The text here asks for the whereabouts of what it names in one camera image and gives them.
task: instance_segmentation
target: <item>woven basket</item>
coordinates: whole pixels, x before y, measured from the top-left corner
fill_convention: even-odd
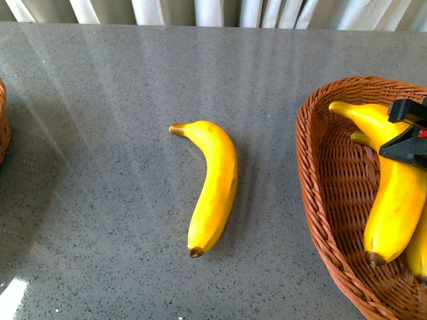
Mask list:
[[[372,269],[363,232],[380,178],[377,154],[353,144],[357,127],[333,115],[333,101],[389,106],[422,102],[427,89],[375,76],[349,77],[314,91],[296,121],[302,196],[310,233],[339,289],[368,319],[427,319],[427,290],[411,275],[404,254]]]
[[[6,153],[7,146],[11,140],[11,128],[5,114],[6,110],[6,88],[0,78],[0,163]]]

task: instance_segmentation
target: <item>banana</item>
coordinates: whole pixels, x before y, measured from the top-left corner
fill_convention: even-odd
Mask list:
[[[383,105],[333,102],[331,113],[352,120],[378,152],[409,125],[388,121]],[[364,231],[364,248],[372,267],[394,260],[408,245],[427,198],[427,172],[379,156],[380,185]]]
[[[350,136],[350,140],[352,141],[352,143],[357,143],[359,145],[365,145],[365,146],[367,146],[367,147],[378,152],[378,150],[376,150],[375,145],[373,144],[372,140],[369,139],[368,136],[365,135],[361,131],[353,132],[352,135]]]
[[[215,123],[173,123],[169,132],[187,137],[206,159],[207,173],[188,229],[189,255],[200,257],[218,241],[238,186],[238,155],[230,137]]]
[[[368,136],[361,131],[356,131],[350,138],[353,143],[376,149]],[[421,286],[427,288],[427,202],[424,203],[415,231],[405,248],[405,255],[412,274]]]

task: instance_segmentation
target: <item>white curtain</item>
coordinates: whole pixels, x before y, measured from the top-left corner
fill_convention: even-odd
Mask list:
[[[427,1],[0,0],[0,21],[427,31]]]

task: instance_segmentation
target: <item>quartz countertop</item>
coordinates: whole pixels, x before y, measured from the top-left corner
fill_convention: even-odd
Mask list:
[[[312,243],[296,115],[342,77],[426,86],[427,34],[2,22],[0,42],[12,129],[0,302],[10,315],[364,318]],[[205,159],[167,128],[198,119],[229,133],[240,172],[223,235],[192,259]]]

